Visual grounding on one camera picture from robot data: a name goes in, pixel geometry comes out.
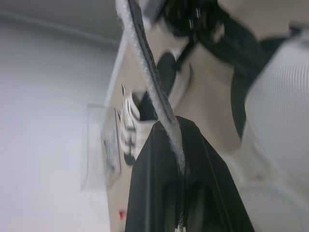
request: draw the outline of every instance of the black bag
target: black bag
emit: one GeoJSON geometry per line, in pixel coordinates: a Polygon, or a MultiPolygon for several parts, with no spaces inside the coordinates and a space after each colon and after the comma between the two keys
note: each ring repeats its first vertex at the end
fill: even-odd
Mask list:
{"type": "Polygon", "coordinates": [[[225,162],[194,122],[177,119],[185,175],[157,122],[132,169],[126,232],[174,232],[181,209],[186,232],[253,232],[225,162]]]}

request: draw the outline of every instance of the white sneaker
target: white sneaker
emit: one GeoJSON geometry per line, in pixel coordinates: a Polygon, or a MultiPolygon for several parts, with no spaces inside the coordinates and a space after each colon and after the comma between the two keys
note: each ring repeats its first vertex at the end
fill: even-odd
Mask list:
{"type": "MultiPolygon", "coordinates": [[[[178,56],[178,52],[169,51],[173,56],[178,56]]],[[[176,73],[176,77],[169,93],[169,103],[173,110],[179,106],[190,81],[190,65],[182,65],[181,71],[176,73]]],[[[124,108],[120,116],[120,147],[125,156],[126,164],[133,165],[140,154],[148,135],[156,123],[156,120],[140,120],[139,105],[145,91],[132,91],[124,99],[124,108]]]]}

